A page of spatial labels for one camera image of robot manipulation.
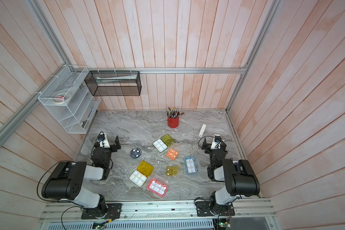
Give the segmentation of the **blue pillbox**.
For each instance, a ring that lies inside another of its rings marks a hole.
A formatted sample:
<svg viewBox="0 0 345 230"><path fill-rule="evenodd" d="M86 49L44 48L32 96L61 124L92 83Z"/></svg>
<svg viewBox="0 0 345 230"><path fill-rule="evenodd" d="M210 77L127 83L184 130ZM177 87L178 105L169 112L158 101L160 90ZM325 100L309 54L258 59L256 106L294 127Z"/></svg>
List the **blue pillbox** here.
<svg viewBox="0 0 345 230"><path fill-rule="evenodd" d="M197 174L196 161L194 157L185 157L185 166L187 174Z"/></svg>

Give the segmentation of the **orange pillbox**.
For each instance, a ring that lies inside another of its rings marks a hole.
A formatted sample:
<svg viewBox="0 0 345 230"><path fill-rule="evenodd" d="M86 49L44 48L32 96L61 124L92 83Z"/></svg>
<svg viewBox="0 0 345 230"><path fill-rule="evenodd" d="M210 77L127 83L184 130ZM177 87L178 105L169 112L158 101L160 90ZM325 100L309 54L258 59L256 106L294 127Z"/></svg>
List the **orange pillbox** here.
<svg viewBox="0 0 345 230"><path fill-rule="evenodd" d="M173 148L170 148L166 154L166 156L171 160L175 160L178 155L179 155L179 151L176 151Z"/></svg>

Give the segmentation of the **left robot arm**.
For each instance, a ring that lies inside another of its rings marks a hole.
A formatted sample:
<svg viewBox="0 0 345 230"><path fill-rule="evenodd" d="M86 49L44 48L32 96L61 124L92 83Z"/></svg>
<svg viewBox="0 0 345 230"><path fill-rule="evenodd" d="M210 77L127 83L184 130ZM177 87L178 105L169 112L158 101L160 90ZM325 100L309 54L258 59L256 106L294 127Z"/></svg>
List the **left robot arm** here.
<svg viewBox="0 0 345 230"><path fill-rule="evenodd" d="M103 181L113 167L111 155L121 149L118 136L114 144L109 144L103 132L91 152L92 164L87 162L60 161L44 183L41 198L52 201L68 201L83 209L83 219L101 219L109 209L105 198L82 186L84 180Z"/></svg>

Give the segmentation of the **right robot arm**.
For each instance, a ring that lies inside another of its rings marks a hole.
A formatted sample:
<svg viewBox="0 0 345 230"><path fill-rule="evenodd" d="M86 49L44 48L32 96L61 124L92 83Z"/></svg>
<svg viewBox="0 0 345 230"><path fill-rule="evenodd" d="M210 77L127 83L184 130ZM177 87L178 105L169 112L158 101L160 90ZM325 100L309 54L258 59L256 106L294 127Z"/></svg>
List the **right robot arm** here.
<svg viewBox="0 0 345 230"><path fill-rule="evenodd" d="M256 196L260 193L260 183L248 160L227 158L226 143L221 136L213 136L211 144L204 136L198 141L199 147L209 154L207 167L209 179L224 182L225 185L214 191L209 198L209 210L213 215L229 213L229 205L237 198Z"/></svg>

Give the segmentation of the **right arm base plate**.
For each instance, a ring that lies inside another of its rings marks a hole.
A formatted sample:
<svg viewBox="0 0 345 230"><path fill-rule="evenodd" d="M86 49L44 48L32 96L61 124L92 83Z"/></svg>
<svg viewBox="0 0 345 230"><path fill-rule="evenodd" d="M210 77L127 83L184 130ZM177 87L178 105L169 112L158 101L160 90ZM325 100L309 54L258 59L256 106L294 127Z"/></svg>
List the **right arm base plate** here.
<svg viewBox="0 0 345 230"><path fill-rule="evenodd" d="M199 217L212 217L212 216L234 216L235 211L232 203L226 203L224 205L218 205L215 202L198 200L194 202L196 206L196 212Z"/></svg>

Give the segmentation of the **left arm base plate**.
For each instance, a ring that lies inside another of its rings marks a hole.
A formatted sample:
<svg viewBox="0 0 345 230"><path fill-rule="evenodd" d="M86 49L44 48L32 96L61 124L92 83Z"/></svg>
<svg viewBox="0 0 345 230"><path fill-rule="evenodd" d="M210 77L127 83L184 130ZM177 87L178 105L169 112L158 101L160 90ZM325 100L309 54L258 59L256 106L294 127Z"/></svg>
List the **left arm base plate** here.
<svg viewBox="0 0 345 230"><path fill-rule="evenodd" d="M105 203L93 209L83 209L81 219L118 219L122 203Z"/></svg>

